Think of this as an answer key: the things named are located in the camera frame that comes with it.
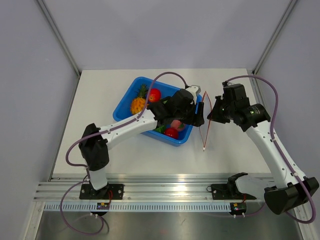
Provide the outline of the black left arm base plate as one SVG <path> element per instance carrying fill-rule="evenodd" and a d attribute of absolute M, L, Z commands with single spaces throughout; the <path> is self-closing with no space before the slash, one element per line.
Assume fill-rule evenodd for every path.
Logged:
<path fill-rule="evenodd" d="M 108 184 L 107 186 L 95 190 L 91 183 L 84 183 L 81 186 L 80 200 L 122 200 L 124 195 L 124 184 Z"/>

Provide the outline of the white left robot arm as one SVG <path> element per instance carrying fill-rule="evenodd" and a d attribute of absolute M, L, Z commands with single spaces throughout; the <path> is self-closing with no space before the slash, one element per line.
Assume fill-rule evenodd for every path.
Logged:
<path fill-rule="evenodd" d="M 90 193 L 103 199 L 109 190 L 105 167 L 110 161 L 109 150 L 119 143 L 143 132 L 169 125 L 178 120 L 185 125 L 199 127 L 204 124 L 204 103 L 197 101 L 201 88 L 192 85 L 180 89 L 173 96 L 147 104 L 141 112 L 108 126 L 88 125 L 78 144 L 87 163 Z"/>

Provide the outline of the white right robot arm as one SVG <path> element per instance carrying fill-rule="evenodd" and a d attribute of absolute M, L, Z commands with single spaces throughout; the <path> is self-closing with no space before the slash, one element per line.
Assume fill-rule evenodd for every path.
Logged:
<path fill-rule="evenodd" d="M 263 105 L 251 105 L 244 96 L 219 95 L 207 118 L 223 124 L 233 121 L 256 145 L 275 182 L 274 186 L 266 187 L 263 194 L 274 214 L 280 215 L 307 202 L 312 213 L 316 212 L 312 196 L 320 184 L 315 177 L 306 176 L 276 139 L 274 122 Z"/>

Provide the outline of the red toy apple top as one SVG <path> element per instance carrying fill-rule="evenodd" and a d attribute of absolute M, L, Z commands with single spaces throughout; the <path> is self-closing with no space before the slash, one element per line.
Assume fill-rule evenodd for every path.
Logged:
<path fill-rule="evenodd" d="M 157 88 L 152 88 L 149 93 L 148 101 L 150 103 L 158 102 L 162 97 L 161 91 Z"/>

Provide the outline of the green toy lettuce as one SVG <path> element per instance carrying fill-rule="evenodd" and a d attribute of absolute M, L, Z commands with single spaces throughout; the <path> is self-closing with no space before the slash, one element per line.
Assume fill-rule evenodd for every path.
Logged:
<path fill-rule="evenodd" d="M 166 125 L 162 125 L 162 126 L 155 128 L 153 131 L 160 133 L 160 134 L 164 134 L 165 130 L 166 130 Z"/>

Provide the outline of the pink toy peach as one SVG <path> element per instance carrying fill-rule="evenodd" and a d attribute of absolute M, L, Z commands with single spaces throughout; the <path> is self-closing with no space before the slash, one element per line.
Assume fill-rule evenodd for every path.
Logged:
<path fill-rule="evenodd" d="M 178 132 L 182 132 L 186 128 L 186 125 L 179 120 L 173 120 L 170 127 L 176 129 Z"/>

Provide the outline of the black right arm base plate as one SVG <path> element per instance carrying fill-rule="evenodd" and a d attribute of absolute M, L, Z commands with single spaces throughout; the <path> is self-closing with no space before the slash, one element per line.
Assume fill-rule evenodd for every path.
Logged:
<path fill-rule="evenodd" d="M 253 195 L 240 193 L 238 191 L 231 192 L 226 183 L 211 184 L 206 187 L 206 191 L 211 194 L 213 200 L 256 200 Z"/>

